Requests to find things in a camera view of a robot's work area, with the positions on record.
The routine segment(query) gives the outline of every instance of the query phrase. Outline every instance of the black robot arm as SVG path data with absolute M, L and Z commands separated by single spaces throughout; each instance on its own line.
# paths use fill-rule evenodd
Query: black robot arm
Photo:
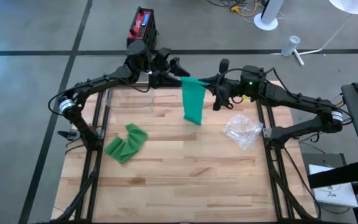
M 115 72 L 77 83 L 73 88 L 65 90 L 60 95 L 58 99 L 60 111 L 67 120 L 77 127 L 87 150 L 97 151 L 102 146 L 102 141 L 95 128 L 88 126 L 81 115 L 88 97 L 117 85 L 132 85 L 138 81 L 140 72 L 149 74 L 149 88 L 181 86 L 181 81 L 171 77 L 169 73 L 173 73 L 177 77 L 188 77 L 190 74 L 180 66 L 179 58 L 173 58 L 168 63 L 169 55 L 170 52 L 166 48 L 162 48 L 152 55 L 143 41 L 136 40 L 128 46 L 127 58 Z M 64 137 L 70 135 L 69 132 L 64 131 L 60 131 L 59 134 Z
M 228 61 L 223 60 L 219 67 L 220 74 L 200 81 L 209 83 L 206 87 L 216 101 L 213 110 L 220 110 L 221 106 L 233 108 L 229 99 L 235 96 L 247 96 L 251 101 L 259 100 L 264 106 L 287 106 L 302 111 L 316 114 L 310 121 L 305 121 L 287 128 L 274 127 L 264 129 L 264 136 L 269 140 L 272 147 L 282 149 L 290 139 L 314 132 L 336 133 L 342 130 L 342 112 L 329 100 L 303 96 L 301 93 L 290 93 L 286 88 L 274 85 L 266 80 L 266 75 L 274 71 L 274 68 L 265 72 L 263 68 L 245 66 L 243 68 L 227 69 Z M 225 74 L 240 70 L 240 80 L 225 78 Z

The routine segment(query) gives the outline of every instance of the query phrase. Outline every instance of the white pole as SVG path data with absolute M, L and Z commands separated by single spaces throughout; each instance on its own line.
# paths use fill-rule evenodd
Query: white pole
M 347 22 L 349 22 L 350 18 L 353 16 L 353 14 L 351 14 L 346 20 L 345 22 L 342 24 L 342 26 L 331 36 L 331 38 L 328 39 L 328 41 L 319 49 L 317 50 L 311 50 L 309 52 L 302 52 L 299 53 L 299 55 L 306 55 L 306 54 L 313 54 L 313 53 L 317 53 L 322 51 L 324 48 L 327 47 L 327 45 L 333 40 L 333 38 L 335 38 L 335 36 L 339 33 L 339 31 L 342 30 L 342 28 L 347 24 Z

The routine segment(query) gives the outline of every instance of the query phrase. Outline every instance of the yellow cable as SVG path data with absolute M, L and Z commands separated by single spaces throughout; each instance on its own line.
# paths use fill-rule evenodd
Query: yellow cable
M 244 17 L 250 17 L 253 16 L 254 13 L 256 12 L 256 9 L 258 8 L 258 0 L 255 0 L 255 7 L 254 10 L 251 12 L 251 14 L 248 15 L 244 15 L 243 13 L 240 12 L 239 6 L 233 6 L 230 8 L 230 11 L 237 13 L 238 15 L 244 16 Z

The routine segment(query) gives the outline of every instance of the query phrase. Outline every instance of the transparent plastic container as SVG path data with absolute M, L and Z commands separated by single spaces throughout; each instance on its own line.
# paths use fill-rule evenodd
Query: transparent plastic container
M 106 105 L 113 113 L 151 113 L 154 109 L 154 89 L 147 93 L 139 92 L 131 87 L 115 87 L 110 89 Z

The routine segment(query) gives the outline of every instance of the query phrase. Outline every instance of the green fabric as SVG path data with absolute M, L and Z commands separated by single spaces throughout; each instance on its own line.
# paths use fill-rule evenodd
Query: green fabric
M 180 77 L 180 80 L 185 119 L 201 125 L 205 96 L 205 88 L 203 85 L 207 85 L 207 83 L 191 77 Z
M 138 126 L 128 124 L 125 127 L 128 131 L 128 141 L 125 142 L 117 136 L 104 149 L 106 154 L 115 158 L 120 164 L 124 164 L 128 159 L 132 158 L 147 139 L 147 133 Z

